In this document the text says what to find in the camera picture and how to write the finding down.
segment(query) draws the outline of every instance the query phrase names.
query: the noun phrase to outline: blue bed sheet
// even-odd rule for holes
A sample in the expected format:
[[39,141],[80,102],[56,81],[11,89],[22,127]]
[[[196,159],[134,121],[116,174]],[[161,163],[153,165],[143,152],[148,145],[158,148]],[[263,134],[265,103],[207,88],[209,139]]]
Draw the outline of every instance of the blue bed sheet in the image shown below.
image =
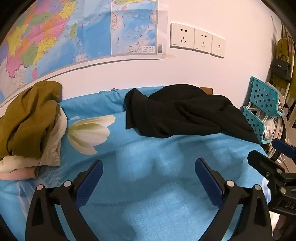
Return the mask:
[[[148,96],[160,88],[139,90]],[[262,183],[263,177],[247,162],[250,151],[264,153],[258,144],[224,134],[159,139],[126,130],[123,100],[128,91],[113,89],[62,101],[68,127],[85,118],[115,117],[107,127],[107,140],[94,146],[96,154],[77,151],[69,142],[67,129],[60,167],[42,167],[35,180],[0,181],[0,213],[19,241],[25,239],[35,187],[41,183],[54,187],[73,180],[96,159],[103,162],[104,173],[80,211],[100,241],[198,240],[217,213],[194,171],[199,157],[238,185]],[[58,213],[68,239],[75,240],[60,208]],[[234,228],[233,222],[225,240]]]

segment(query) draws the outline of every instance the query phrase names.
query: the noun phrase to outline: map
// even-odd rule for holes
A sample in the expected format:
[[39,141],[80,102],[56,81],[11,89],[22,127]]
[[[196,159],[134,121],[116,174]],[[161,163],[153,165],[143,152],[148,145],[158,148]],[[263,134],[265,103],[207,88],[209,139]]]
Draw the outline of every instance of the map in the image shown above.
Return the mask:
[[157,0],[37,0],[0,46],[0,103],[77,62],[155,53]]

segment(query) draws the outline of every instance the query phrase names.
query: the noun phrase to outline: pink cloth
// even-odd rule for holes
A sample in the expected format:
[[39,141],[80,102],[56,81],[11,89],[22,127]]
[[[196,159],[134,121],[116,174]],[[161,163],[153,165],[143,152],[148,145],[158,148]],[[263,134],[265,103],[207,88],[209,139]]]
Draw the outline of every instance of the pink cloth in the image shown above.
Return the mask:
[[24,167],[10,173],[0,172],[1,180],[26,180],[38,177],[40,167]]

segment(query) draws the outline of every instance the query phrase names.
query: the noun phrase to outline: wall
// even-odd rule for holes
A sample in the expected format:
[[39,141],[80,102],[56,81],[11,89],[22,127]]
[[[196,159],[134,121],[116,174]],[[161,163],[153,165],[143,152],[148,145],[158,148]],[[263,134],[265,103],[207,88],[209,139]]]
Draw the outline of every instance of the wall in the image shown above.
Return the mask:
[[[63,99],[112,88],[187,83],[212,87],[214,94],[225,95],[240,107],[250,77],[266,81],[281,23],[260,0],[170,0],[168,15],[168,36],[171,22],[203,29],[226,39],[225,58],[168,47],[167,53],[176,58],[124,61],[71,71],[51,79],[62,83]],[[0,115],[8,104],[0,108]]]

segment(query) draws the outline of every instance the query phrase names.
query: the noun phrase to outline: metal bolt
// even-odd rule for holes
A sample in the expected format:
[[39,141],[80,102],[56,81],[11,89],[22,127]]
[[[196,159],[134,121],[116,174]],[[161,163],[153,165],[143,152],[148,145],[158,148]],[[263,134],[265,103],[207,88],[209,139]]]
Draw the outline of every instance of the metal bolt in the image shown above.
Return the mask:
[[287,190],[284,187],[281,187],[280,189],[281,193],[283,193],[284,195],[286,194]]
[[256,184],[256,185],[255,185],[255,189],[256,189],[257,191],[260,191],[260,190],[261,190],[260,185]]
[[42,185],[42,184],[38,185],[38,186],[36,187],[36,189],[37,189],[38,191],[42,190],[42,189],[43,189],[43,185]]
[[234,186],[234,182],[231,181],[231,180],[228,180],[226,183],[227,183],[227,185],[230,186],[230,187],[233,187],[233,186]]
[[70,187],[71,184],[72,184],[71,181],[65,181],[65,182],[64,182],[64,187]]

